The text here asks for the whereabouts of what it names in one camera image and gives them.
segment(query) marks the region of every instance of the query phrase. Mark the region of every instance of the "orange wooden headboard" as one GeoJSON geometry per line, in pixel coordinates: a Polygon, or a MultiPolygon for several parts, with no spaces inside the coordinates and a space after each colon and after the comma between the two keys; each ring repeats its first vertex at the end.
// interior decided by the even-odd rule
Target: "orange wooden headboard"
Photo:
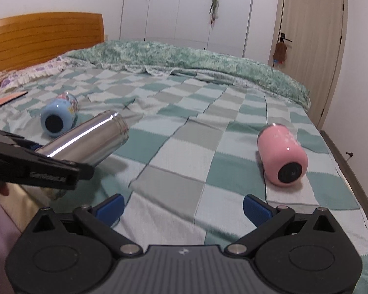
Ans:
{"type": "Polygon", "coordinates": [[[0,19],[0,70],[40,64],[104,41],[102,15],[35,13],[0,19]]]}

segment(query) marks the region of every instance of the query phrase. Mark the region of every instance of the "pink cylindrical container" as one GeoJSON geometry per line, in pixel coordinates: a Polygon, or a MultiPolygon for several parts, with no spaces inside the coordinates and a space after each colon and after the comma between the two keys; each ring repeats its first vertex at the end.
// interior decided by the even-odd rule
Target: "pink cylindrical container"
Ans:
{"type": "Polygon", "coordinates": [[[271,124],[261,130],[257,146],[264,173],[276,186],[293,186],[307,171],[308,157],[284,125],[271,124]]]}

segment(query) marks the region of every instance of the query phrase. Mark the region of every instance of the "door frame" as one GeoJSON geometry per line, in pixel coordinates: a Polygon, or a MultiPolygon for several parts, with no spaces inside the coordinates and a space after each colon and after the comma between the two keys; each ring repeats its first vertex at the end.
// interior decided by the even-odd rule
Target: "door frame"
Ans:
{"type": "MultiPolygon", "coordinates": [[[[272,41],[272,48],[270,50],[270,57],[268,60],[268,65],[270,65],[271,67],[273,66],[273,55],[274,55],[274,46],[277,44],[278,42],[278,38],[280,35],[280,31],[281,31],[281,23],[282,23],[282,13],[283,13],[283,4],[284,4],[284,0],[278,0],[278,7],[277,7],[277,16],[276,16],[276,23],[275,23],[275,27],[274,27],[274,35],[273,35],[273,41],[272,41]]],[[[340,49],[338,50],[338,58],[337,58],[337,63],[336,63],[336,67],[334,70],[334,75],[333,75],[333,79],[331,82],[331,86],[330,86],[330,90],[329,90],[329,94],[327,95],[327,99],[326,99],[326,103],[324,106],[324,111],[323,114],[320,118],[320,121],[316,126],[317,129],[321,129],[323,127],[323,124],[326,120],[326,116],[327,113],[330,109],[330,105],[331,105],[331,101],[337,86],[337,82],[338,82],[338,77],[340,76],[340,71],[341,71],[341,65],[342,65],[342,57],[343,57],[343,52],[345,49],[345,42],[346,42],[346,29],[347,29],[347,24],[348,24],[348,0],[343,0],[343,4],[344,4],[344,11],[342,12],[342,41],[340,43],[340,49]]]]}

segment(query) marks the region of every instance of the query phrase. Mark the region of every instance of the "orange notebook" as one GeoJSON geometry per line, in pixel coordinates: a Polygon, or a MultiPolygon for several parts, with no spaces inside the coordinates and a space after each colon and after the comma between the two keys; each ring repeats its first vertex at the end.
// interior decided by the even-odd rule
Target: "orange notebook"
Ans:
{"type": "Polygon", "coordinates": [[[7,96],[4,96],[2,98],[0,98],[0,106],[4,105],[4,104],[7,104],[8,102],[20,97],[20,96],[23,96],[27,94],[27,91],[23,91],[23,92],[16,92],[16,93],[11,93],[7,96]]]}

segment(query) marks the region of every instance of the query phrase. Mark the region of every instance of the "brown bag hanging on door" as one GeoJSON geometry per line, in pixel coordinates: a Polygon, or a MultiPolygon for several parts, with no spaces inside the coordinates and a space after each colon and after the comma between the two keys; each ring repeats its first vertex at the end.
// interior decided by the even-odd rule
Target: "brown bag hanging on door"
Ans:
{"type": "Polygon", "coordinates": [[[277,43],[276,44],[276,51],[274,52],[274,55],[273,55],[274,61],[277,61],[280,64],[285,62],[286,61],[286,50],[287,50],[287,47],[286,47],[285,43],[283,43],[283,42],[277,43]]]}

